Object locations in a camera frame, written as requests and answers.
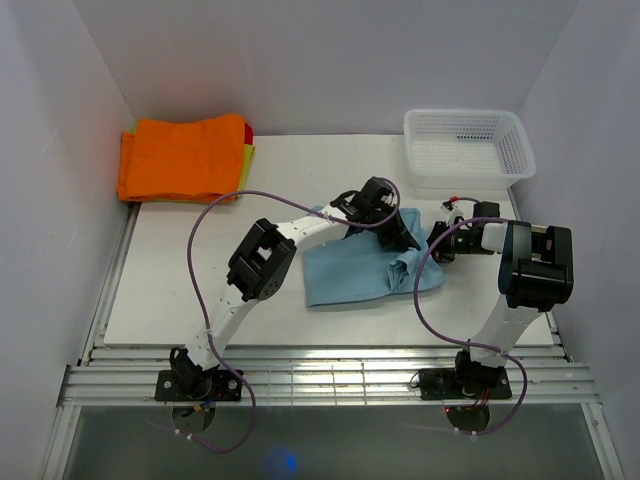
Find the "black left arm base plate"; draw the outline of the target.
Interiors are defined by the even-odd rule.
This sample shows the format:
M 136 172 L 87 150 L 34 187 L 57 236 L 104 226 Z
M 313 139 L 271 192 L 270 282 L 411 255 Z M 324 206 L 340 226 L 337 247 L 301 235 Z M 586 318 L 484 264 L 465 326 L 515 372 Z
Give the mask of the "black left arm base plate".
M 158 374 L 154 399 L 160 402 L 234 402 L 242 398 L 242 383 L 227 370 L 180 377 L 172 370 Z

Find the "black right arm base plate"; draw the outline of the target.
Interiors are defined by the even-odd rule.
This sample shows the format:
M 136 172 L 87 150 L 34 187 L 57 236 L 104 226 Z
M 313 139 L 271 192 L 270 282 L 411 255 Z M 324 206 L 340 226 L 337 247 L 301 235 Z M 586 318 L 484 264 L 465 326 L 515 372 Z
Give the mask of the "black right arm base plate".
M 417 388 L 422 400 L 476 400 L 488 395 L 493 400 L 509 400 L 512 390 L 504 368 L 484 374 L 463 374 L 454 368 L 421 369 Z

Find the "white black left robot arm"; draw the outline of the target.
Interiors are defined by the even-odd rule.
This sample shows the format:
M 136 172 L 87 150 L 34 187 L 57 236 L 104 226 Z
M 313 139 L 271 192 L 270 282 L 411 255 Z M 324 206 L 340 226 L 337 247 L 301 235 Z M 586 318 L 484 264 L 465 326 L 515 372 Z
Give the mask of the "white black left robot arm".
M 215 385 L 214 372 L 228 368 L 223 352 L 249 312 L 275 295 L 284 284 L 298 253 L 331 240 L 370 231 L 387 250 L 405 252 L 420 245 L 399 213 L 399 190 L 388 179 L 372 177 L 359 190 L 348 190 L 319 210 L 304 207 L 275 194 L 243 190 L 279 201 L 305 213 L 299 219 L 273 223 L 256 220 L 231 255 L 226 283 L 212 310 L 204 302 L 193 265 L 196 233 L 206 215 L 229 196 L 214 200 L 195 221 L 187 240 L 186 260 L 194 293 L 204 317 L 204 327 L 194 340 L 170 354 L 170 371 L 178 388 L 190 399 L 199 400 L 222 389 Z

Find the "light blue trousers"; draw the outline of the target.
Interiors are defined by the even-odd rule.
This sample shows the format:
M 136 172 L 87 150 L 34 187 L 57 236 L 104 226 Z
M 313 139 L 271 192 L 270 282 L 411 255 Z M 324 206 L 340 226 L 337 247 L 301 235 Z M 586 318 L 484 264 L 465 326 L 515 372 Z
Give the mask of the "light blue trousers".
M 415 282 L 419 283 L 420 291 L 443 286 L 445 274 L 432 259 L 427 261 L 420 275 L 416 274 L 427 250 L 420 211 L 402 208 L 400 215 L 419 242 L 419 250 L 385 250 L 374 233 L 365 231 L 305 251 L 302 264 L 306 305 L 356 303 L 411 293 Z

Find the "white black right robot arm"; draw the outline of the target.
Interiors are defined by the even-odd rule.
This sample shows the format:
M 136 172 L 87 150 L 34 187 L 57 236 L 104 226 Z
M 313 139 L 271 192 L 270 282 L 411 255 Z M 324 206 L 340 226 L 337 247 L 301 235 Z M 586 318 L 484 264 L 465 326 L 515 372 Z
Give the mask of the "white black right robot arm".
M 574 287 L 573 235 L 566 227 L 501 222 L 494 202 L 477 202 L 466 220 L 452 212 L 428 237 L 431 257 L 451 263 L 460 255 L 500 255 L 498 300 L 481 329 L 456 354 L 452 368 L 418 373 L 424 400 L 509 399 L 507 355 L 530 324 Z

